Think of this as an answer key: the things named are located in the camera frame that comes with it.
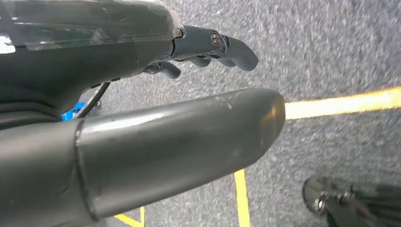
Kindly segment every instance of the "clear plastic cover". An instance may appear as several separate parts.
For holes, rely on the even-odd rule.
[[[172,40],[177,14],[159,0],[1,0],[0,53]]]

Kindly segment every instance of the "cylindrical housing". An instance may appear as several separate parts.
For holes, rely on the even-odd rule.
[[[230,92],[87,119],[78,153],[99,217],[211,182],[258,160],[285,119],[275,91]]]
[[[0,226],[83,226],[258,160],[285,120],[266,89],[0,131]]]

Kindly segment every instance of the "black cable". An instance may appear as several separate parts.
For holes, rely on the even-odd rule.
[[[102,85],[100,85],[100,87],[95,91],[95,93],[91,96],[91,98],[82,107],[82,109],[78,111],[78,113],[74,116],[74,119],[85,117],[93,109],[93,107],[97,105],[97,102],[99,102],[100,98],[106,92],[109,85],[110,82],[105,82]]]

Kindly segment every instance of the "metal screw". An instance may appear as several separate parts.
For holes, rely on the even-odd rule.
[[[317,211],[322,211],[324,209],[324,201],[321,199],[316,199],[314,202],[314,207]]]
[[[212,32],[211,34],[212,44],[214,46],[219,46],[221,42],[220,34],[218,32]]]

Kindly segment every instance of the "yellow tape line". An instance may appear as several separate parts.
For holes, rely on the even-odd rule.
[[[235,188],[237,191],[238,222],[240,227],[250,227],[248,196],[246,194],[245,171],[243,169],[234,173]]]
[[[401,107],[401,87],[355,96],[286,103],[286,119],[349,114]]]
[[[141,207],[139,209],[139,212],[140,212],[140,222],[128,217],[125,214],[115,215],[114,217],[132,227],[145,227],[145,207]]]

